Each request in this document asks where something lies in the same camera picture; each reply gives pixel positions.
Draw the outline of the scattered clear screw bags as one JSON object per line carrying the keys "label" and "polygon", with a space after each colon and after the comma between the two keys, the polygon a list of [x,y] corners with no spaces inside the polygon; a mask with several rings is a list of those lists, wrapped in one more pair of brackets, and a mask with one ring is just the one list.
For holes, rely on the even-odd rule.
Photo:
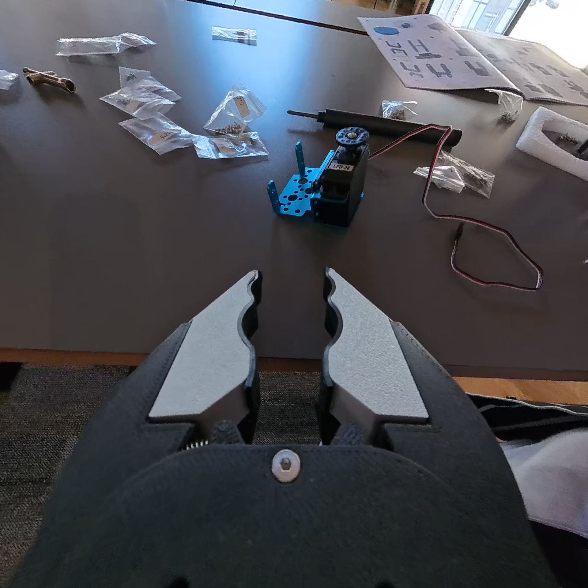
{"label": "scattered clear screw bags", "polygon": [[[23,77],[1,92],[1,216],[166,199],[270,215],[265,184],[292,172],[295,141],[313,162],[334,143],[333,130],[311,130],[287,108],[372,114],[401,84],[368,37],[273,19],[258,32],[248,46],[181,22],[119,55],[47,55],[77,92],[35,91]],[[234,86],[246,89],[240,108],[229,98],[237,115],[256,116],[254,97],[265,105],[249,124],[269,153],[199,158],[193,139],[213,137],[203,125]]]}

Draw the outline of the large glass window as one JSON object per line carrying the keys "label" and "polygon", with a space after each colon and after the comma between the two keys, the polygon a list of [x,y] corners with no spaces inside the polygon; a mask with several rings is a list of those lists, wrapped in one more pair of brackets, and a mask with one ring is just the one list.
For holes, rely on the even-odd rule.
{"label": "large glass window", "polygon": [[454,27],[540,43],[587,68],[587,1],[432,1],[428,11]]}

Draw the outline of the dark grey desk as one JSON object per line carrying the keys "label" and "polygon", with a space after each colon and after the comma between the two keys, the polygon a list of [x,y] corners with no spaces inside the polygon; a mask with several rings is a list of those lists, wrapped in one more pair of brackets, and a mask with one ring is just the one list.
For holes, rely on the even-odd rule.
{"label": "dark grey desk", "polygon": [[[119,65],[181,96],[203,125],[234,84],[266,105],[268,158],[158,155],[101,97]],[[1,68],[54,70],[75,94],[20,78],[1,98],[1,359],[136,364],[248,271],[263,277],[254,346],[265,370],[320,370],[323,273],[334,268],[455,376],[587,379],[587,183],[516,149],[536,104],[496,123],[486,92],[403,86],[370,37],[186,1],[1,1]],[[334,130],[288,114],[377,113],[416,99],[424,122],[463,131],[457,157],[495,174],[491,197],[431,187],[441,214],[511,232],[545,272],[538,292],[487,288],[450,267],[457,223],[422,207],[434,146],[370,162],[347,229],[277,217],[266,186],[319,166]]]}

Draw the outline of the black screwdriver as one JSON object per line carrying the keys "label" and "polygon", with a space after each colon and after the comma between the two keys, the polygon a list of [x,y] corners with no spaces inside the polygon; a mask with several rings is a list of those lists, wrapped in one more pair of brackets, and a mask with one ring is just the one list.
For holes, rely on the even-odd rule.
{"label": "black screwdriver", "polygon": [[411,131],[420,130],[420,133],[411,136],[409,140],[421,143],[436,144],[443,134],[442,129],[424,129],[424,124],[336,109],[325,109],[317,114],[288,110],[288,114],[315,119],[324,128],[341,130],[349,127],[360,127],[368,131],[370,135],[385,136],[393,139],[400,138]]}

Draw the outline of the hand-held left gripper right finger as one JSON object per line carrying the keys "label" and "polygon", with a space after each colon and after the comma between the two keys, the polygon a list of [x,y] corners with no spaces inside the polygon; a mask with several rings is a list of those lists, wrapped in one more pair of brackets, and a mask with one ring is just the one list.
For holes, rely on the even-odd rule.
{"label": "hand-held left gripper right finger", "polygon": [[426,425],[429,412],[392,320],[333,268],[325,269],[325,329],[317,418],[322,445],[345,423],[375,440],[384,424]]}

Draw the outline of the printed instruction booklet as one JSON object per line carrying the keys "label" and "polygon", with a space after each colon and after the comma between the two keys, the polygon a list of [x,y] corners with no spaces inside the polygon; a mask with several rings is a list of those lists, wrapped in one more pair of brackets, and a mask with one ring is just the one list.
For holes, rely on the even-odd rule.
{"label": "printed instruction booklet", "polygon": [[587,106],[587,74],[539,43],[454,28],[426,14],[358,21],[407,88],[499,90]]}

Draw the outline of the black servo with blue bracket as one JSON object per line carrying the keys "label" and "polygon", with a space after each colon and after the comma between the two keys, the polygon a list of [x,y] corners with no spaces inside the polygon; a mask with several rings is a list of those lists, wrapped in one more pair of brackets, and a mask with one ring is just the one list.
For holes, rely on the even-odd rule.
{"label": "black servo with blue bracket", "polygon": [[369,132],[359,126],[339,130],[337,148],[318,168],[306,166],[301,142],[295,145],[298,174],[279,193],[273,180],[267,192],[276,215],[308,217],[316,223],[348,227],[364,197],[370,150]]}

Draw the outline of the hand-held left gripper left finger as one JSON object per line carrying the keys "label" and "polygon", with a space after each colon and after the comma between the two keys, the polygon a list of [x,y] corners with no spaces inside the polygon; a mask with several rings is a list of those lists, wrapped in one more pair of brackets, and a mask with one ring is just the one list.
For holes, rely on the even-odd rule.
{"label": "hand-held left gripper left finger", "polygon": [[148,418],[155,423],[190,423],[198,440],[232,422],[252,443],[261,394],[251,337],[258,328],[262,274],[251,270],[192,318]]}

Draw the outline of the white foam tray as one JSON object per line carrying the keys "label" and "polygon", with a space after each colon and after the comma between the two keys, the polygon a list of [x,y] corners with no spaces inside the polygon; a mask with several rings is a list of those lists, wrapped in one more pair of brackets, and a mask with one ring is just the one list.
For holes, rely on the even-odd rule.
{"label": "white foam tray", "polygon": [[581,146],[587,141],[587,125],[546,107],[539,107],[529,118],[516,144],[519,151],[587,181],[587,160],[554,143],[545,134],[547,131],[557,136],[568,136]]}

